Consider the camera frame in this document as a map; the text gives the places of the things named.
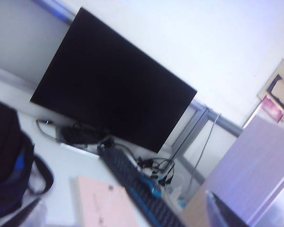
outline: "black keyboard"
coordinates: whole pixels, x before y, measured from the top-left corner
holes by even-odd
[[[137,170],[122,150],[118,148],[98,150],[106,165],[153,227],[184,227],[164,200],[154,197],[149,188],[139,180],[139,176],[145,176]]]

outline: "backpack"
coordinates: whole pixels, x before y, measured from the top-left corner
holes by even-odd
[[[46,185],[39,192],[28,184],[33,163]],[[21,131],[16,111],[0,103],[0,218],[22,206],[26,189],[34,195],[41,195],[52,184],[53,174],[44,161],[34,154],[34,145]]]

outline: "pink notebook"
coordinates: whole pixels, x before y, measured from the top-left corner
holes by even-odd
[[[124,187],[78,177],[83,227],[137,227],[133,205]]]

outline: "bag strap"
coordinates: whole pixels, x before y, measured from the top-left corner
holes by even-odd
[[[45,188],[41,191],[35,191],[34,189],[30,187],[30,185],[28,185],[28,189],[34,195],[41,195],[41,194],[46,193],[53,185],[53,174],[49,170],[45,162],[39,156],[34,155],[34,163],[36,164],[36,167],[39,173],[45,180]]]

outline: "black monitor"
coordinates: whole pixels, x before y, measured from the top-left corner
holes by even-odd
[[[81,8],[31,102],[158,152],[195,95]]]

